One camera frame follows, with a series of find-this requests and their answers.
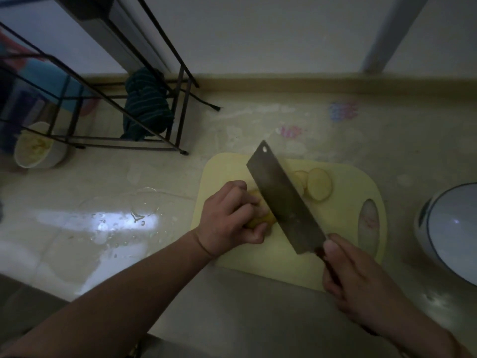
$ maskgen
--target knife blade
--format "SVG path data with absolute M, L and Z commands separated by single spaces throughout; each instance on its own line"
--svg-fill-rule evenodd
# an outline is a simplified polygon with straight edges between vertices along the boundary
M 247 168 L 295 252 L 315 253 L 325 263 L 333 282 L 342 287 L 338 275 L 326 259 L 323 249 L 326 234 L 265 141 L 248 160 Z M 361 327 L 373 336 L 378 335 L 366 326 Z

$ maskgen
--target yellow cutting board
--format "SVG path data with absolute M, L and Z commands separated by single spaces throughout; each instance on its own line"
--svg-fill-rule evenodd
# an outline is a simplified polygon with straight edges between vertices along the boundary
M 220 153 L 207 162 L 200 181 L 191 228 L 197 227 L 200 222 L 204 201 L 226 182 L 240 179 L 247 182 L 248 190 L 257 189 L 246 166 L 249 159 L 250 156 L 247 155 Z M 305 199 L 325 233 L 340 234 L 357 245 L 362 205 L 367 199 L 374 201 L 380 224 L 375 259 L 380 263 L 385 251 L 387 223 L 385 206 L 373 180 L 360 169 L 349 165 L 304 159 L 287 159 L 286 164 L 289 171 L 322 168 L 333 180 L 333 192 L 328 199 L 322 202 Z M 323 262 L 313 253 L 297 255 L 278 223 L 273 225 L 271 235 L 265 238 L 263 244 L 238 246 L 219 257 L 216 265 L 323 291 Z

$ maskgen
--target potato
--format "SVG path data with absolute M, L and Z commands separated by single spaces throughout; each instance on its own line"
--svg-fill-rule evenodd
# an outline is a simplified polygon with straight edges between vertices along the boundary
M 263 199 L 262 194 L 260 193 L 260 191 L 255 190 L 255 191 L 249 191 L 248 193 L 250 193 L 252 196 L 258 197 L 260 199 L 259 206 L 268 207 L 268 205 L 265 202 L 265 200 Z M 268 223 L 268 225 L 271 227 L 275 222 L 277 222 L 277 219 L 275 218 L 275 216 L 273 216 L 273 213 L 271 213 L 271 211 L 270 211 L 266 216 L 255 218 L 252 221 L 248 222 L 245 225 L 245 227 L 255 228 L 257 225 L 259 225 L 262 222 Z
M 296 191 L 298 191 L 298 194 L 300 197 L 303 197 L 303 193 L 305 193 L 305 189 L 303 188 L 303 185 L 301 184 L 300 178 L 296 174 L 290 174 L 290 181 L 292 184 L 295 186 Z
M 301 185 L 303 185 L 303 189 L 306 189 L 308 185 L 308 172 L 295 171 L 293 174 L 295 174 L 295 176 L 300 179 Z
M 330 197 L 333 191 L 333 182 L 325 170 L 313 168 L 308 173 L 307 191 L 310 197 L 316 201 L 323 201 Z

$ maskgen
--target green striped cloth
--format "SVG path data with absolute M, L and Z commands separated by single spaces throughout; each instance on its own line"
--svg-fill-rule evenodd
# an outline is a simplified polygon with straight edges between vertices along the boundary
M 158 73 L 162 78 L 164 77 L 160 71 Z M 158 134 L 172 125 L 174 116 L 165 98 L 167 90 L 146 68 L 141 68 L 128 77 L 125 87 L 127 91 L 125 109 L 141 123 Z M 124 134 L 121 138 L 123 139 L 139 141 L 144 137 L 152 136 L 126 115 L 123 115 L 122 127 Z

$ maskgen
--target baseboard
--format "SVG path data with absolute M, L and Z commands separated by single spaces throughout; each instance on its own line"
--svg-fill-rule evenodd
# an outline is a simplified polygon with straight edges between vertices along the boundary
M 120 83 L 127 74 L 91 75 L 93 84 Z M 382 74 L 195 74 L 202 91 L 310 92 L 423 96 L 477 101 L 477 80 Z M 175 80 L 177 75 L 167 75 Z

